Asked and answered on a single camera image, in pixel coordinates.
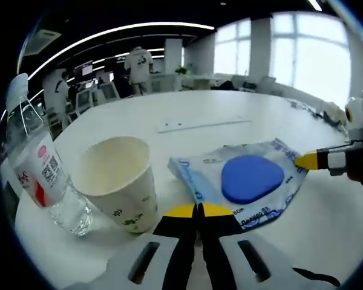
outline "white shirt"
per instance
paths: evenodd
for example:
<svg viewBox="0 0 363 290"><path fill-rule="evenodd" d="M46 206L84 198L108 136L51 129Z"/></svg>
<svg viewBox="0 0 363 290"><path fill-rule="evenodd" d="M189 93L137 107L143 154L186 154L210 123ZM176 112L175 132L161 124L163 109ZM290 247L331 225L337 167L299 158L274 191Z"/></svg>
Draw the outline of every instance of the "white shirt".
<svg viewBox="0 0 363 290"><path fill-rule="evenodd" d="M149 64L153 63L152 55L141 47L133 49L126 57L124 67L131 69L130 82L143 83L149 77Z"/></svg>
<svg viewBox="0 0 363 290"><path fill-rule="evenodd" d="M66 112L66 98L68 97L68 85L67 82L61 80L60 84L55 90L54 98L54 111L55 113Z"/></svg>

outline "paper cup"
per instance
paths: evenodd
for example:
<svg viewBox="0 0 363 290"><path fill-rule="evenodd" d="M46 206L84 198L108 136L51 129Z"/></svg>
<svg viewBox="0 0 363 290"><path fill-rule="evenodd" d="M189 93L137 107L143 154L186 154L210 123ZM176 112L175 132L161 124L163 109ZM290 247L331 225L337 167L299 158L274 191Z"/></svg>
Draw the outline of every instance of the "paper cup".
<svg viewBox="0 0 363 290"><path fill-rule="evenodd" d="M156 194L149 146L134 137L115 137L93 145L72 174L74 186L100 211L132 233L156 221Z"/></svg>

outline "blue silicone pad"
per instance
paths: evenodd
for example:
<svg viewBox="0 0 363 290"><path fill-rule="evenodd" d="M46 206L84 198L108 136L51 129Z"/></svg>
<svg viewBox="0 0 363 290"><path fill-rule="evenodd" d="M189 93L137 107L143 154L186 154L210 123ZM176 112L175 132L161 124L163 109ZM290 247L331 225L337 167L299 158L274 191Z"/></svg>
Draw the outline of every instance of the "blue silicone pad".
<svg viewBox="0 0 363 290"><path fill-rule="evenodd" d="M250 204L281 185L284 171L258 155L230 159L222 170L222 193L236 204Z"/></svg>

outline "round table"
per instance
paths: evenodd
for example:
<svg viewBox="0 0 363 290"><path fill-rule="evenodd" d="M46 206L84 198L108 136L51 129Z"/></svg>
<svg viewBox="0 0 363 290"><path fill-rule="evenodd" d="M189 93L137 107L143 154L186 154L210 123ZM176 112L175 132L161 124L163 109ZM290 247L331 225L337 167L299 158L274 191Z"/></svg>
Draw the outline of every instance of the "round table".
<svg viewBox="0 0 363 290"><path fill-rule="evenodd" d="M222 124L159 134L158 126L196 118L233 118L247 123ZM283 140L299 153L341 144L345 138L308 112L290 107L280 97L235 91L185 91L115 101L86 111L54 142L68 171L90 146L115 136L134 136L151 147L159 218L175 205L194 202L167 169L172 156L209 152L225 144ZM57 288L89 282L104 272L106 261L129 234L94 210L93 230L76 237L55 226L22 194L15 230L22 245L47 280ZM287 210L255 230L292 261L293 266L346 280L363 259L363 187L345 175L309 172ZM189 289L211 285L196 247Z"/></svg>

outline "plastic water bottle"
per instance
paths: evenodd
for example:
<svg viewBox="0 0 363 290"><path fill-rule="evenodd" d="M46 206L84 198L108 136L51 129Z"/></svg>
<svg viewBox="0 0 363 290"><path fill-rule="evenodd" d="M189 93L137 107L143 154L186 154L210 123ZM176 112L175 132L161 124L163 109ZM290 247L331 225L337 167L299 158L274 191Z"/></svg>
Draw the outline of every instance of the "plastic water bottle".
<svg viewBox="0 0 363 290"><path fill-rule="evenodd" d="M8 161L35 204L48 210L55 224L82 236L93 221L91 209L62 168L43 119L28 101L27 77L15 77L7 91Z"/></svg>

